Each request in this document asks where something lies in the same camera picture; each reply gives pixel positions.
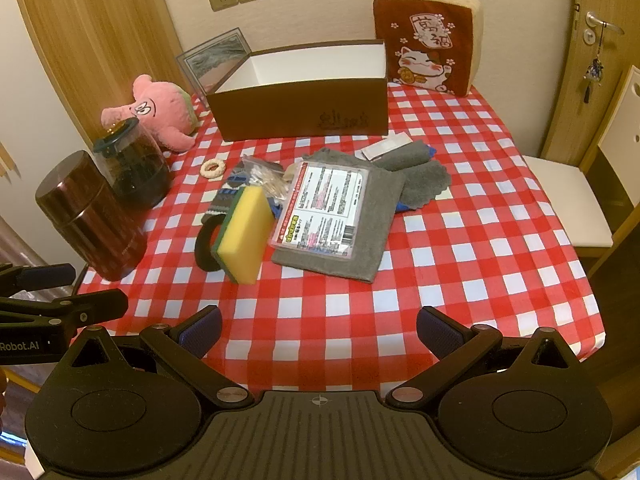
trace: open cardboard box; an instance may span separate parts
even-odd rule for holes
[[[207,101],[225,140],[385,136],[385,45],[341,41],[252,52]]]

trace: picture frame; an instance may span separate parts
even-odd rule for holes
[[[239,27],[205,41],[176,56],[176,61],[208,110],[207,91],[236,63],[251,53]]]

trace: gray cloth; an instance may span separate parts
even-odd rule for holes
[[[430,148],[421,140],[414,140],[373,160],[373,164],[383,170],[398,171],[418,166],[431,160]]]
[[[430,148],[421,140],[400,146],[373,161],[379,168],[404,174],[406,182],[400,202],[418,209],[451,185],[451,176],[437,160],[431,160]]]
[[[271,261],[282,266],[372,283],[378,272],[396,204],[404,187],[404,174],[382,170],[368,160],[328,148],[321,148],[307,160],[369,170],[353,254],[351,258],[343,259],[277,248],[273,251]]]
[[[400,202],[411,209],[421,208],[451,185],[451,175],[437,160],[404,168],[398,173],[406,179]]]

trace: plastic bag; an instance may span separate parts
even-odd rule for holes
[[[289,183],[282,178],[284,171],[276,164],[255,158],[242,156],[244,171],[249,177],[249,186],[260,186],[267,198],[273,198],[278,205],[284,204],[289,195]]]
[[[271,245],[351,258],[369,170],[303,161]]]

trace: wooden floor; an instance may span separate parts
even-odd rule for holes
[[[607,338],[583,366],[613,415],[613,442],[640,426],[640,229],[590,282]]]

